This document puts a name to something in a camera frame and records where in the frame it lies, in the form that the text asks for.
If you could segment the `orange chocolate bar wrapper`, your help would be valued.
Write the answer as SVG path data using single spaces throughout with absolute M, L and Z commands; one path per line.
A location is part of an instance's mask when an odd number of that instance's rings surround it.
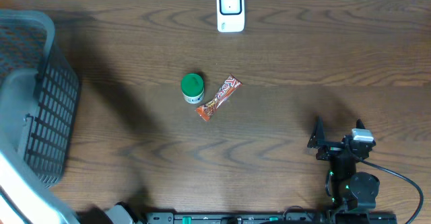
M 204 121 L 209 121 L 222 103 L 225 102 L 241 85 L 242 82 L 230 74 L 213 99 L 206 104 L 199 106 L 196 109 L 196 112 L 200 117 L 202 117 L 202 119 L 204 119 Z

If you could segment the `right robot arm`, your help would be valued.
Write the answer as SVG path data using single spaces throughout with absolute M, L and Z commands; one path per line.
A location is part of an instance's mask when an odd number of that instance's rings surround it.
M 376 207 L 380 181 L 372 174 L 358 172 L 356 164 L 368 158 L 375 145 L 361 120 L 342 140 L 329 141 L 323 121 L 317 118 L 307 147 L 317 150 L 317 160 L 329 162 L 325 191 L 333 200 L 333 208 L 326 213 L 328 223 L 370 222 L 369 211 Z

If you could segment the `green lid white jar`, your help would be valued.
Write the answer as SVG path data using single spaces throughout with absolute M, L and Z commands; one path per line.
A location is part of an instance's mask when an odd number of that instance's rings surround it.
M 196 73 L 185 75 L 181 81 L 181 91 L 185 101 L 189 104 L 198 104 L 205 95 L 205 86 L 202 77 Z

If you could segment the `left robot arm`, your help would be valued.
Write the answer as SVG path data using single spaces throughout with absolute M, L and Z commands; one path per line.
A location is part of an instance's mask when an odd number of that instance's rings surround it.
M 123 202 L 104 211 L 90 207 L 76 213 L 40 182 L 1 133 L 2 223 L 112 223 L 133 224 L 140 220 Z

